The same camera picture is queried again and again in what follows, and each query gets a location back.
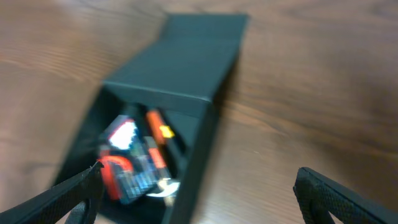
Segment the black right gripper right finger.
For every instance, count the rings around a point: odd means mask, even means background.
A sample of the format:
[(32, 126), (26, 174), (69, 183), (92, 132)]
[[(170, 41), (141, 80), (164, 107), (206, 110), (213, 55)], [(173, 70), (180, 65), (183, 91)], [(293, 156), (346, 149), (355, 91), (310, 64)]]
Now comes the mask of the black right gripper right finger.
[(298, 170), (293, 191), (306, 224), (334, 223), (332, 217), (342, 223), (397, 223), (396, 212), (309, 167)]

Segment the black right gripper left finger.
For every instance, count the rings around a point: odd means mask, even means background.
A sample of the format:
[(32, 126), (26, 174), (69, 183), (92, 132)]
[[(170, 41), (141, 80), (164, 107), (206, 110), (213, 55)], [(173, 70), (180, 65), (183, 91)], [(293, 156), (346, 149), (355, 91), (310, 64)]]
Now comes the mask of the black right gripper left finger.
[(94, 223), (104, 193), (102, 163), (53, 186), (36, 197), (1, 213), (1, 223)]

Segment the blue precision screwdriver set case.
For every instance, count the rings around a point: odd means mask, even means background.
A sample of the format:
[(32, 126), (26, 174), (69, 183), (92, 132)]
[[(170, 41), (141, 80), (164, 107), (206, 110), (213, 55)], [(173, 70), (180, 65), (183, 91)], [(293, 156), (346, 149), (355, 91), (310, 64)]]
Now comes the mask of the blue precision screwdriver set case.
[(154, 162), (131, 117), (117, 116), (100, 136), (98, 147), (99, 157), (101, 151), (110, 150), (112, 154), (125, 156), (132, 162), (133, 171), (122, 171), (119, 166), (112, 165), (121, 191), (120, 203), (131, 204), (156, 188), (158, 177)]

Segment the black handled claw hammer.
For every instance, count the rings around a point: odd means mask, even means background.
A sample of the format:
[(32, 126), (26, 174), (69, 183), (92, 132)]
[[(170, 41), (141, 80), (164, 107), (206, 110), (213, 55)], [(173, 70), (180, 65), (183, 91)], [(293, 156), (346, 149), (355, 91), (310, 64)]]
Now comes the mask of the black handled claw hammer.
[(180, 181), (177, 179), (177, 171), (174, 164), (165, 158), (153, 137), (145, 136), (144, 140), (148, 147), (149, 155), (154, 162), (158, 177), (156, 188), (146, 195), (152, 198), (175, 198), (180, 187)]

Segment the black handled screwdriver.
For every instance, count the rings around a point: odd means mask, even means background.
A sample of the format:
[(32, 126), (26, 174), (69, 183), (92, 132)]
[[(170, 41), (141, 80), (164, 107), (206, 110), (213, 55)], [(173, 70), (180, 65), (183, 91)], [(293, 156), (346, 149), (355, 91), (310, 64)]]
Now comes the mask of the black handled screwdriver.
[(186, 151), (186, 145), (182, 137), (178, 133), (175, 133), (170, 126), (161, 125), (159, 129), (164, 139), (164, 144), (170, 152), (183, 156)]

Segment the black gift box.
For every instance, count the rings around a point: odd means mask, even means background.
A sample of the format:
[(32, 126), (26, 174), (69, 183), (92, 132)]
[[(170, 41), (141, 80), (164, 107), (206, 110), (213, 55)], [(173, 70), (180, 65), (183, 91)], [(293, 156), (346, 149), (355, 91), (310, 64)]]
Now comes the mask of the black gift box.
[(171, 14), (159, 38), (105, 78), (81, 122), (55, 183), (95, 163), (96, 141), (133, 103), (160, 109), (183, 142), (180, 189), (172, 207), (144, 198), (121, 205), (105, 197), (101, 214), (116, 223), (188, 223), (248, 21), (245, 14)]

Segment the orange scraper wooden handle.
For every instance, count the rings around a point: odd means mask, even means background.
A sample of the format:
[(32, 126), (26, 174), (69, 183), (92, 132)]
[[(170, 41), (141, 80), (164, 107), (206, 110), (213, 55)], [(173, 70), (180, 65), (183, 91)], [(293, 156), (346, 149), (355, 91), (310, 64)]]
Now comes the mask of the orange scraper wooden handle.
[(164, 139), (162, 137), (162, 134), (161, 134), (159, 128), (161, 125), (166, 125), (166, 124), (164, 123), (164, 120), (161, 117), (160, 113), (157, 110), (149, 110), (146, 113), (146, 118), (147, 118), (150, 129), (152, 131), (152, 135), (153, 135), (156, 143), (160, 144), (160, 145), (165, 145)]

